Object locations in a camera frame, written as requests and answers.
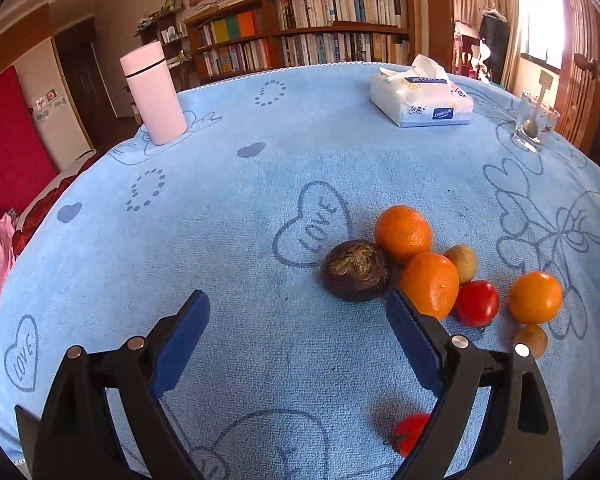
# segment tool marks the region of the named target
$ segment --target blue gripper pad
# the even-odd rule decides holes
[[[209,322],[209,313],[209,298],[204,292],[193,294],[179,311],[179,322],[155,356],[151,388],[157,399],[178,384]]]
[[[386,318],[394,330],[395,336],[413,368],[420,386],[439,397],[443,390],[442,357],[425,334],[422,325],[416,319],[414,307],[409,308],[409,300],[400,292],[393,290],[386,299]]]

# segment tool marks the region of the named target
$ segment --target brown fruit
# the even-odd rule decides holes
[[[549,338],[541,326],[527,325],[520,329],[515,338],[513,338],[513,345],[515,346],[518,343],[525,344],[531,350],[531,355],[534,359],[539,359],[549,344]]]
[[[391,267],[380,247],[366,240],[335,246],[322,264],[324,287],[345,301],[370,301],[391,282]]]
[[[454,245],[445,256],[456,266],[461,284],[470,282],[474,278],[478,270],[478,260],[471,247],[464,244]]]

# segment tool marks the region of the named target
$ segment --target glass cup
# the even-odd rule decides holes
[[[535,121],[532,115],[538,98],[527,91],[522,92],[518,104],[518,118],[511,139],[532,152],[540,153],[549,134],[555,129],[560,114],[551,106],[542,103]]]

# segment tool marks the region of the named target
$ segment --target red tomato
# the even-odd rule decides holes
[[[455,313],[462,324],[478,328],[489,324],[499,307],[500,298],[491,283],[469,282],[460,287]]]
[[[416,413],[399,422],[386,444],[405,458],[416,445],[420,434],[429,421],[429,413]]]

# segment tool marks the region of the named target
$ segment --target stack of books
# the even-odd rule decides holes
[[[376,61],[406,65],[410,45],[396,34],[333,32],[298,34],[282,39],[285,66],[344,61]]]
[[[210,76],[257,72],[273,67],[267,40],[222,46],[204,53],[206,72]]]
[[[280,29],[375,23],[407,29],[407,0],[276,0]]]
[[[189,8],[185,17],[194,16],[206,10],[218,10],[218,4],[223,0],[189,0]]]
[[[262,33],[262,10],[254,9],[222,20],[205,23],[198,28],[200,41],[209,46],[229,40],[239,40]]]

